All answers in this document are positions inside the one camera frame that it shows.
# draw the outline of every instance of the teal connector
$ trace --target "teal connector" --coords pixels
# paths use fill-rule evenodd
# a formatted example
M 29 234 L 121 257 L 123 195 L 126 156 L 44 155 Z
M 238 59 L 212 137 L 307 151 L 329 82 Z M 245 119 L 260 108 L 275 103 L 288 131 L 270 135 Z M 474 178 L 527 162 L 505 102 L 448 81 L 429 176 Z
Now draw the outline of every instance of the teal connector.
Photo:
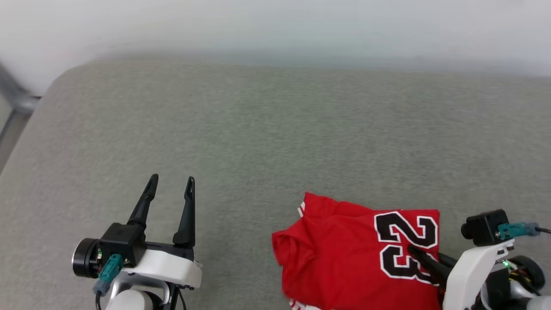
M 513 224 L 501 224 L 498 226 L 499 238 L 509 239 L 521 236 L 537 236 L 540 234 L 536 231 L 536 227 L 539 227 L 538 223 L 513 223 Z
M 97 295 L 99 293 L 105 296 L 111 288 L 111 282 L 113 282 L 113 279 L 121 272 L 123 266 L 124 260 L 122 256 L 118 254 L 111 255 L 103 269 L 101 269 L 99 279 L 92 289 L 94 294 Z

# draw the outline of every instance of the gray fabric surface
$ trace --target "gray fabric surface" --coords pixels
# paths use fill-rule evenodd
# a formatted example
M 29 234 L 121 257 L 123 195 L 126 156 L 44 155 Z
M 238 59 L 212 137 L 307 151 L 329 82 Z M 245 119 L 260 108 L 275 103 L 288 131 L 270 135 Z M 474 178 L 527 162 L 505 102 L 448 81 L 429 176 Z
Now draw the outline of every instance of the gray fabric surface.
M 204 268 L 189 309 L 288 309 L 271 233 L 297 220 L 306 190 L 437 208 L 450 255 L 471 247 L 460 225 L 482 211 L 551 227 L 550 98 L 544 78 L 170 62 L 70 70 L 0 176 L 2 308 L 93 309 L 74 248 L 126 221 L 153 173 L 146 233 L 157 242 L 171 240 L 196 178 Z M 522 239 L 515 253 L 551 270 L 549 237 Z

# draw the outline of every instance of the white backdrop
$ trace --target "white backdrop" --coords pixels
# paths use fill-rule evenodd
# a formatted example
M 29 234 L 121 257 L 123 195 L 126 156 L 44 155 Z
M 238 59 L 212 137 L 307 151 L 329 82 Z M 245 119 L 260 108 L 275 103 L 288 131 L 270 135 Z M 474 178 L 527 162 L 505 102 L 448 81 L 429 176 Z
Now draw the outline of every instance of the white backdrop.
M 98 58 L 551 73 L 549 0 L 0 0 L 34 94 Z

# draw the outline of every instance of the black number with white outline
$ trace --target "black number with white outline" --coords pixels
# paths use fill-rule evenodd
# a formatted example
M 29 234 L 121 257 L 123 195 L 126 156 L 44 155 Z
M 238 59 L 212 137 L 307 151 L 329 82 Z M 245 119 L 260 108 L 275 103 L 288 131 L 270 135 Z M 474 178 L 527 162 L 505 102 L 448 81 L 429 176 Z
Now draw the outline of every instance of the black number with white outline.
M 417 227 L 422 229 L 422 234 L 418 234 L 398 211 L 375 216 L 379 242 L 400 243 L 403 235 L 409 242 L 420 248 L 430 249 L 438 245 L 438 225 L 433 218 L 418 216 Z M 402 256 L 404 254 L 401 245 L 387 245 L 380 252 L 381 270 L 391 278 L 434 284 L 428 273 L 421 272 L 421 264 L 410 255 L 406 255 L 406 264 L 400 265 L 397 259 Z

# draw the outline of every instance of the red jersey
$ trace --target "red jersey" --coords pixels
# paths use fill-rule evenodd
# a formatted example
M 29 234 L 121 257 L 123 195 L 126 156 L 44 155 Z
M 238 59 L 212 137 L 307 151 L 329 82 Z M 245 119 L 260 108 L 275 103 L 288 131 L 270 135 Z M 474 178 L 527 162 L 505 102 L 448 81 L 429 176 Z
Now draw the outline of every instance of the red jersey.
M 303 217 L 272 234 L 283 293 L 322 310 L 436 310 L 437 287 L 407 250 L 437 258 L 438 210 L 371 210 L 306 193 Z

